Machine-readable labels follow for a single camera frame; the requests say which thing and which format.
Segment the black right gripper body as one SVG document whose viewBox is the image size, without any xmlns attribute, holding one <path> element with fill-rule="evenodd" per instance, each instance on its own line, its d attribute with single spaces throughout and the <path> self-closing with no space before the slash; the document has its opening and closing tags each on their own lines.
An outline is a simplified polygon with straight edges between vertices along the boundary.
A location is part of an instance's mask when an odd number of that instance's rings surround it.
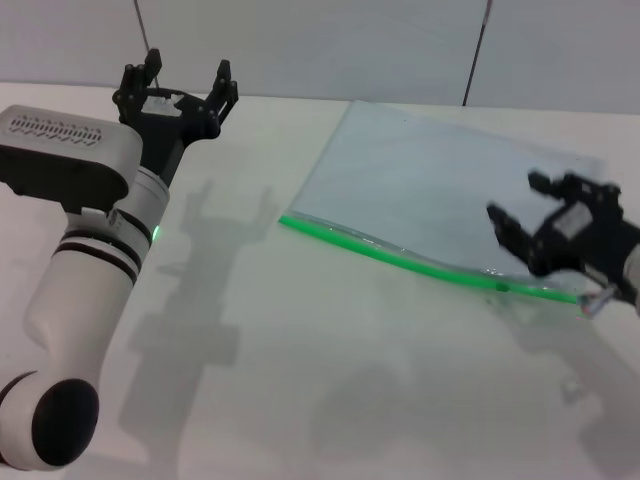
<svg viewBox="0 0 640 480">
<path fill-rule="evenodd" d="M 564 175 L 561 205 L 533 234 L 529 270 L 538 277 L 571 270 L 602 286 L 621 286 L 627 256 L 640 243 L 640 228 L 624 220 L 620 188 L 574 173 Z"/>
</svg>

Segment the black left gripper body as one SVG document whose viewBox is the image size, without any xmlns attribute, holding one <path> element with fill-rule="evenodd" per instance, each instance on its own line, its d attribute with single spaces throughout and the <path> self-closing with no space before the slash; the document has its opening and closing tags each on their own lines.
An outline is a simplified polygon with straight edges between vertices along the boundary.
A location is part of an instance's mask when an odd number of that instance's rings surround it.
<svg viewBox="0 0 640 480">
<path fill-rule="evenodd" d="M 178 95 L 176 116 L 145 113 L 145 101 L 168 100 Z M 201 99 L 166 88 L 118 89 L 119 121 L 142 139 L 140 166 L 167 186 L 175 177 L 185 150 L 201 140 L 213 140 L 221 132 L 221 89 L 214 87 Z"/>
</svg>

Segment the transparent green-edged document bag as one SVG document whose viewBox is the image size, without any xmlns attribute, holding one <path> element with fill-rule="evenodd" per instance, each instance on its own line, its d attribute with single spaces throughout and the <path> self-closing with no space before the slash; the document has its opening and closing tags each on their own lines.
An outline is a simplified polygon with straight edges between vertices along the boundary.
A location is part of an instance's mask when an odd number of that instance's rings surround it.
<svg viewBox="0 0 640 480">
<path fill-rule="evenodd" d="M 356 101 L 280 221 L 438 280 L 487 290 L 505 283 L 509 293 L 574 303 L 584 280 L 533 277 L 499 246 L 486 207 L 495 202 L 534 231 L 555 203 L 531 191 L 531 170 L 595 180 L 603 167 L 594 157 Z"/>
</svg>

